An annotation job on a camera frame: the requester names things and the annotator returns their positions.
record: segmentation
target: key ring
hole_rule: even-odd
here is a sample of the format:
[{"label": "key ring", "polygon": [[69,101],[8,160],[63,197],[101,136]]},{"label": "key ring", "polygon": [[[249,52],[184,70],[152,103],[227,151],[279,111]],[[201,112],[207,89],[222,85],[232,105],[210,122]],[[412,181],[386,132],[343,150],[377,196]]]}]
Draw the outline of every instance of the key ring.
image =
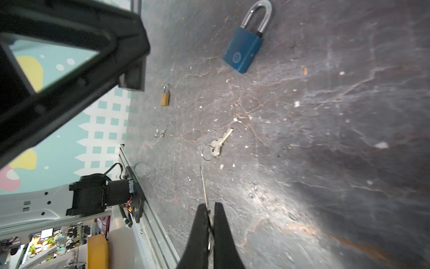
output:
[{"label": "key ring", "polygon": [[[205,149],[207,148],[207,147],[210,147],[210,156],[211,156],[211,158],[210,159],[206,159],[205,158],[205,154],[204,154],[204,151],[205,151]],[[203,157],[203,160],[205,160],[205,161],[211,161],[214,157],[213,157],[213,155],[212,155],[212,152],[213,152],[213,150],[214,150],[214,147],[212,147],[211,145],[206,145],[206,146],[204,146],[203,147],[203,149],[202,149],[202,157]]]}]

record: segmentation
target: yellow shape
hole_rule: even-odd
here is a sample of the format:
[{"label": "yellow shape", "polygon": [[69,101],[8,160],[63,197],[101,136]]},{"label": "yellow shape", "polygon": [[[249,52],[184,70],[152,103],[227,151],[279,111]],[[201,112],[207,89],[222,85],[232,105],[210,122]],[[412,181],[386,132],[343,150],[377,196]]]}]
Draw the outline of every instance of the yellow shape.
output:
[{"label": "yellow shape", "polygon": [[28,81],[30,81],[31,86],[35,92],[40,92],[42,89],[43,81],[43,68],[40,63],[33,57],[30,56],[18,56],[16,60],[21,66],[25,76]]},{"label": "yellow shape", "polygon": [[88,269],[108,269],[108,243],[103,234],[88,237],[86,264]]},{"label": "yellow shape", "polygon": [[37,155],[32,149],[28,149],[16,157],[9,163],[12,169],[24,168],[27,170],[33,170],[36,168]]}]

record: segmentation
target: silver shackle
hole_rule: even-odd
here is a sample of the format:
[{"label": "silver shackle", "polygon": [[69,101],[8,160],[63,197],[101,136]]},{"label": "silver shackle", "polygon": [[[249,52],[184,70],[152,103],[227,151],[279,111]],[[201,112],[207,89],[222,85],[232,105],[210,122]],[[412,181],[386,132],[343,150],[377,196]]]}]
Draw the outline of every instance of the silver shackle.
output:
[{"label": "silver shackle", "polygon": [[272,4],[269,2],[269,0],[260,0],[251,6],[245,18],[243,19],[243,22],[241,25],[242,28],[246,28],[252,15],[260,7],[264,7],[266,9],[266,14],[264,15],[263,21],[260,23],[260,26],[257,29],[258,32],[263,33],[267,24],[269,23],[270,16],[272,15]]}]

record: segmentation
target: small brass padlock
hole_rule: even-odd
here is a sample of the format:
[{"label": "small brass padlock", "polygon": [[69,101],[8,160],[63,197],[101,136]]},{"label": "small brass padlock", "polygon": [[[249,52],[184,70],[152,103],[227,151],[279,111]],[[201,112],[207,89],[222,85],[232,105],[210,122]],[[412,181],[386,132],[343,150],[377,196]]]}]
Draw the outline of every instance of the small brass padlock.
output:
[{"label": "small brass padlock", "polygon": [[166,84],[163,87],[164,92],[161,96],[161,105],[169,105],[169,98],[170,98],[170,85]]},{"label": "small brass padlock", "polygon": [[[257,29],[257,33],[252,33],[246,29],[251,16],[261,7],[266,9],[263,21]],[[242,25],[236,30],[226,53],[222,59],[231,65],[239,73],[245,73],[250,66],[255,54],[263,42],[262,36],[270,16],[272,15],[272,4],[269,0],[260,0],[256,2],[248,11],[243,19]]]}]

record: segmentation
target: small key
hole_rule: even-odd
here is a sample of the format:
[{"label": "small key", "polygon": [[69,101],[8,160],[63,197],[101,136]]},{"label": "small key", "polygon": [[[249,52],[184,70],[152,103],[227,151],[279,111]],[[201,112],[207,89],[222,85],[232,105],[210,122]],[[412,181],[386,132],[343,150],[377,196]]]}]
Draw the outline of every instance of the small key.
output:
[{"label": "small key", "polygon": [[167,131],[167,127],[166,127],[166,129],[164,129],[163,131],[161,131],[161,132],[159,132],[159,133],[156,133],[156,134],[154,135],[154,137],[155,137],[155,138],[158,138],[158,137],[164,137],[164,134],[166,133],[166,131]]},{"label": "small key", "polygon": [[233,132],[233,129],[228,129],[227,132],[224,133],[224,135],[218,139],[211,142],[210,146],[212,147],[212,156],[217,157],[221,153],[221,146],[224,144],[224,142],[227,140],[227,138],[231,135]]}]

